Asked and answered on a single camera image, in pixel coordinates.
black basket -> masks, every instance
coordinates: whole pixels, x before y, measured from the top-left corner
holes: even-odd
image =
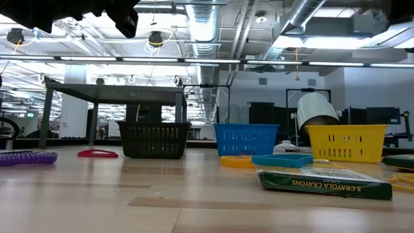
[[[180,159],[190,123],[117,122],[124,155],[134,159]]]

blue basket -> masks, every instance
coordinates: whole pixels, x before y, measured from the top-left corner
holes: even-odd
[[[279,125],[216,124],[219,156],[271,155]]]

blue plastic tray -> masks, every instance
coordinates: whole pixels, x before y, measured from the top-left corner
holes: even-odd
[[[270,124],[216,124],[219,156],[270,155],[278,127]]]
[[[313,163],[313,155],[281,154],[253,156],[252,162],[262,166],[280,166],[286,168],[301,168],[306,164]]]

black metal table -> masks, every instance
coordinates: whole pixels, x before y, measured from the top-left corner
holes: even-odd
[[[175,122],[187,121],[187,102],[181,87],[142,87],[121,85],[87,85],[48,83],[46,85],[45,108],[40,131],[39,147],[46,148],[47,130],[53,91],[94,103],[89,145],[93,145],[99,104],[160,104],[175,105]]]

purple spring toy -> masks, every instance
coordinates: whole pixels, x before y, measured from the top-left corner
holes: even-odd
[[[54,152],[11,152],[0,154],[0,166],[53,164],[57,159]]]

